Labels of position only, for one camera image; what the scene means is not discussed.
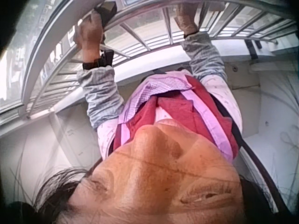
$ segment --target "pink trim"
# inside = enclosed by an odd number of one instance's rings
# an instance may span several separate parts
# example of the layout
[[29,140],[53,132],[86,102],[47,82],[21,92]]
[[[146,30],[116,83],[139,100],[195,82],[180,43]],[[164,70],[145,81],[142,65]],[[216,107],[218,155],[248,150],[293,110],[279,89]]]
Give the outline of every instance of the pink trim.
[[124,145],[130,139],[130,131],[126,124],[121,125],[121,145]]
[[232,147],[229,143],[229,140],[224,133],[221,125],[219,124],[217,118],[211,112],[211,110],[207,107],[207,105],[192,91],[181,91],[181,93],[188,100],[193,101],[193,106],[202,116],[207,128],[209,129],[217,147],[222,152],[223,156],[229,161],[233,161],[233,151]]
[[189,88],[192,88],[192,86],[188,83],[187,78],[185,77],[185,75],[188,75],[188,74],[186,74],[185,72],[181,72],[181,71],[171,71],[171,72],[167,72],[167,74],[165,74],[165,75],[152,75],[152,76],[146,78],[144,80],[144,82],[142,84],[140,84],[136,88],[136,90],[132,93],[132,95],[128,99],[127,103],[125,104],[125,107],[124,107],[122,113],[119,115],[119,124],[123,124],[123,123],[126,123],[128,121],[128,118],[127,118],[126,114],[129,111],[129,109],[130,109],[130,106],[131,106],[130,103],[131,103],[131,101],[137,95],[139,95],[142,91],[144,91],[144,89],[146,88],[146,86],[149,85],[151,81],[160,80],[160,79],[166,79],[166,78],[169,78],[169,77],[179,78],[183,82],[185,82],[186,85]]

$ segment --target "eye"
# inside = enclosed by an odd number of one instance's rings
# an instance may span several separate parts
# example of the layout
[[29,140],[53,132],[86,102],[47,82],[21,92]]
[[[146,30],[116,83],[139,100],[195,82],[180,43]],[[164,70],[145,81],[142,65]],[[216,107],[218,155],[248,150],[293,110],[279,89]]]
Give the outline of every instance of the eye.
[[180,198],[183,204],[211,201],[218,196],[229,195],[231,188],[225,185],[213,184],[209,186],[193,185]]
[[90,180],[95,190],[107,191],[107,187],[101,181]]

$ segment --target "black strap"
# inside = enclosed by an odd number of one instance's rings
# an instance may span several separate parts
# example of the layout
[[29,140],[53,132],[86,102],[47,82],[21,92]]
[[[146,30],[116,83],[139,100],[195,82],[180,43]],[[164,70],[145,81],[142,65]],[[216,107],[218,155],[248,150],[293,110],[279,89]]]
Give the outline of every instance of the black strap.
[[210,94],[210,95],[211,95],[213,101],[215,102],[219,112],[223,115],[223,117],[227,117],[227,118],[232,119],[232,121],[233,121],[232,134],[235,137],[235,140],[236,140],[238,146],[244,148],[244,150],[247,152],[249,157],[252,159],[252,161],[256,165],[258,171],[261,173],[264,181],[266,182],[266,184],[269,188],[269,191],[270,191],[270,193],[273,197],[273,200],[274,200],[274,202],[277,206],[278,211],[290,214],[290,211],[287,208],[285,202],[283,201],[282,196],[281,196],[276,184],[274,183],[274,181],[271,178],[270,174],[268,173],[268,171],[266,170],[264,165],[261,163],[261,161],[258,159],[256,154],[252,151],[252,149],[249,147],[249,145],[247,145],[247,143],[244,141],[244,139],[243,139],[243,137],[240,133],[240,130],[239,130],[237,124],[235,123],[234,119],[231,117],[231,115],[228,113],[228,111],[222,105],[222,103],[220,103],[219,100],[216,97],[214,97],[212,94]]

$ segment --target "black wristband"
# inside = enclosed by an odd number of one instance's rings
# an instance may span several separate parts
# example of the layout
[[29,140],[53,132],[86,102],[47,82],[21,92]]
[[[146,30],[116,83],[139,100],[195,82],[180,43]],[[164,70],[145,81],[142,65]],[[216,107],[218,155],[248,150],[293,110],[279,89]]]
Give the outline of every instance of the black wristband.
[[186,39],[188,36],[193,35],[193,34],[196,34],[196,33],[198,33],[198,32],[199,32],[199,30],[197,30],[197,31],[195,31],[194,33],[191,33],[191,34],[187,34],[187,35],[184,34],[184,39]]
[[92,63],[83,63],[82,67],[84,70],[90,70],[99,67],[112,66],[114,51],[105,50],[101,58],[94,60]]

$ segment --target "black watch strap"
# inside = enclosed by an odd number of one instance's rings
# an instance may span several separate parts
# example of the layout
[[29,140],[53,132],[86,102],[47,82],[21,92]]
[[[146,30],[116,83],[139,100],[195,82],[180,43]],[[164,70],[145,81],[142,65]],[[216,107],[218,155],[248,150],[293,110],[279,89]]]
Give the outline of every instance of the black watch strap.
[[112,66],[114,51],[105,50],[101,58],[94,60],[93,63],[83,63],[82,67],[84,70],[90,70],[99,67]]

